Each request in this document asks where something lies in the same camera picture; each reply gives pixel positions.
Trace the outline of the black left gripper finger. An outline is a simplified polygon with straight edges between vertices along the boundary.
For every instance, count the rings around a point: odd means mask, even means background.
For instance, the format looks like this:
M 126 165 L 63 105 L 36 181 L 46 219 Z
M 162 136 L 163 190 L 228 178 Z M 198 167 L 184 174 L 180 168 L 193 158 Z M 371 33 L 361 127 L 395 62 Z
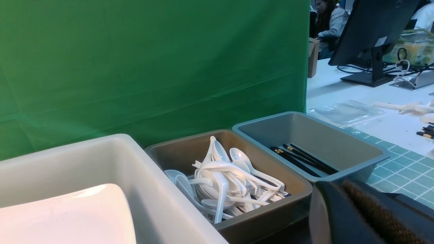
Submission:
M 316 182 L 309 211 L 314 244 L 432 244 L 433 209 L 350 179 Z

